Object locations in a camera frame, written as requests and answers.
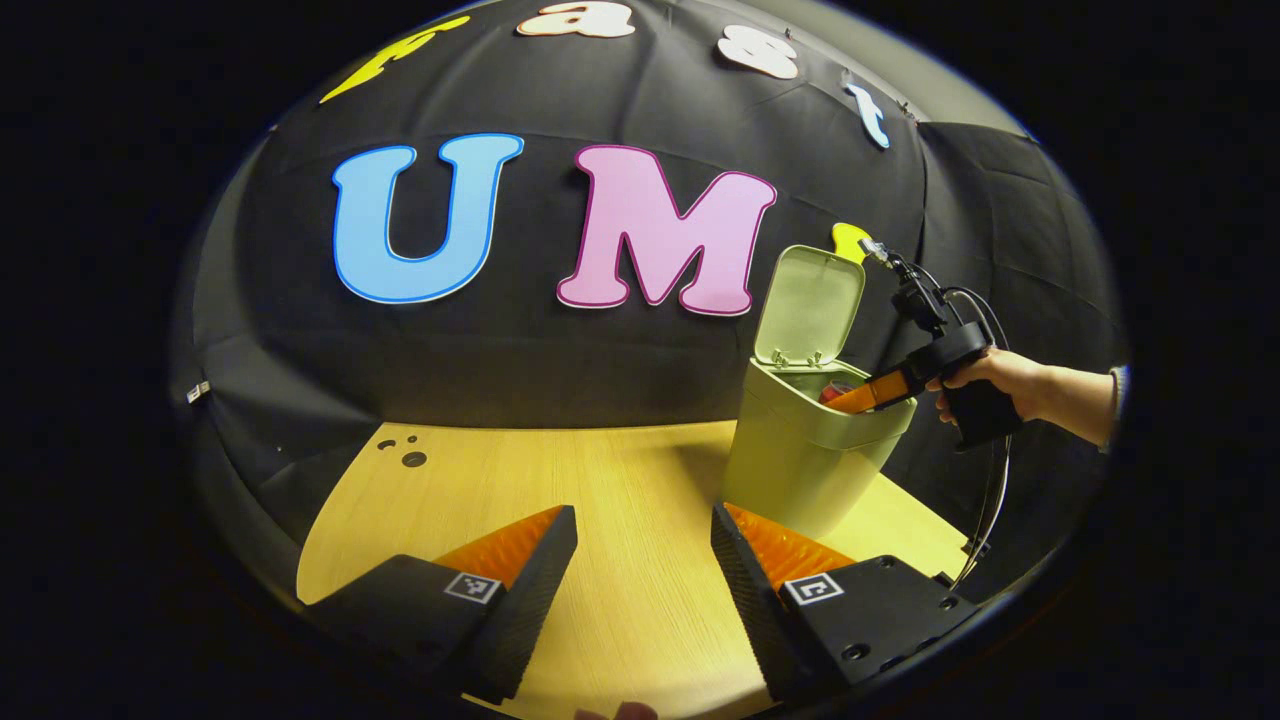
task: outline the hand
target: hand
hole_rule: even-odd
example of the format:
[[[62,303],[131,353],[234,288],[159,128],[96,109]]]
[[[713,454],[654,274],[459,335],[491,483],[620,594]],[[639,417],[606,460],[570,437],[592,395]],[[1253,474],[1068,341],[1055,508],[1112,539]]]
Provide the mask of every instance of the hand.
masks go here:
[[[573,712],[573,720],[609,720],[599,712],[579,710]],[[658,711],[643,702],[623,702],[618,711],[613,714],[613,720],[658,720]]]
[[[1048,372],[1047,365],[1028,360],[1016,352],[988,347],[979,360],[961,368],[946,383],[941,383],[940,378],[933,378],[925,383],[924,388],[938,393],[934,406],[940,410],[938,419],[943,423],[956,424],[947,396],[940,392],[943,384],[947,388],[959,388],[972,380],[991,380],[996,389],[1012,398],[1014,410],[1019,418],[1036,420],[1043,413],[1046,400],[1043,386]]]

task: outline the open lid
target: open lid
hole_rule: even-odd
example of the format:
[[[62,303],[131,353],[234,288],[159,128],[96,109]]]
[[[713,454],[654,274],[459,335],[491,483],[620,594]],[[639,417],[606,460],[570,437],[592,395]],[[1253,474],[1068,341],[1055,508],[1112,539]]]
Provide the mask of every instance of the open lid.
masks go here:
[[[765,365],[824,365],[845,347],[867,272],[833,252],[792,245],[778,255],[755,332]]]

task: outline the wooden table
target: wooden table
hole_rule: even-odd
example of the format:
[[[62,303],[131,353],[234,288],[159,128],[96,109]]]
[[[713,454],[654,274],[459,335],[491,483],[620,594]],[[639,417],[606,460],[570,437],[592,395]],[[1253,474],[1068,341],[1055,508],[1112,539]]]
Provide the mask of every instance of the wooden table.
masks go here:
[[[736,719],[772,705],[710,547],[733,420],[652,428],[495,430],[385,423],[338,482],[302,548],[314,603],[396,553],[431,560],[553,505],[579,544],[515,700],[526,719]],[[396,445],[379,450],[383,441]],[[407,466],[407,452],[425,464]],[[964,536],[879,475],[831,534],[855,560],[892,553],[956,577]],[[475,702],[484,703],[475,698]]]

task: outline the letter m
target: letter m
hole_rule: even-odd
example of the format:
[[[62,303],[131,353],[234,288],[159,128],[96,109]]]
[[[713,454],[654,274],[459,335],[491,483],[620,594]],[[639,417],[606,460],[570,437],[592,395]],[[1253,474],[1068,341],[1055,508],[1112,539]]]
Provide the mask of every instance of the letter m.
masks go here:
[[[704,315],[741,315],[751,307],[746,278],[764,210],[778,196],[773,186],[745,173],[723,173],[681,215],[652,152],[593,145],[575,160],[591,177],[591,191],[577,268],[556,288],[561,302],[626,302],[631,288],[618,277],[626,245],[649,305],[666,300],[698,259],[694,282],[680,291],[681,305]]]

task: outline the yellow letter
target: yellow letter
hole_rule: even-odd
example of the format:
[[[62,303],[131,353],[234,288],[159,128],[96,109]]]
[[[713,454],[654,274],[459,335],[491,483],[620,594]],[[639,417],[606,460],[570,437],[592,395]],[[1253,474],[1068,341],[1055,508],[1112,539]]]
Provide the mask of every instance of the yellow letter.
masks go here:
[[[836,243],[836,255],[847,258],[859,265],[867,259],[867,252],[858,245],[859,240],[870,240],[872,236],[858,225],[849,223],[836,223],[831,228],[831,240]]]
[[[520,35],[566,35],[576,32],[593,37],[622,37],[636,28],[627,24],[631,8],[617,3],[561,3],[539,10],[516,27]]]
[[[372,56],[372,59],[361,65],[358,70],[351,73],[351,77],[344,79],[342,85],[330,90],[329,95],[321,97],[320,102],[323,104],[326,100],[332,100],[333,97],[342,95],[343,92],[347,92],[348,90],[356,87],[357,85],[374,79],[375,77],[381,74],[383,65],[385,65],[387,63],[399,60],[404,55],[408,55],[410,53],[417,50],[422,45],[426,45],[426,41],[435,37],[436,32],[453,29],[470,19],[471,19],[470,15],[457,18],[447,23],[426,28],[422,32],[415,32],[413,35],[406,37],[404,40],[399,40],[397,42],[388,45],[387,47],[383,47],[381,50],[378,51],[376,55]]]
[[[796,56],[796,51],[782,40],[755,28],[727,26],[724,40],[717,42],[716,46],[719,47],[721,55],[730,60],[776,78],[791,79],[800,74],[800,69],[790,60],[790,58]]]

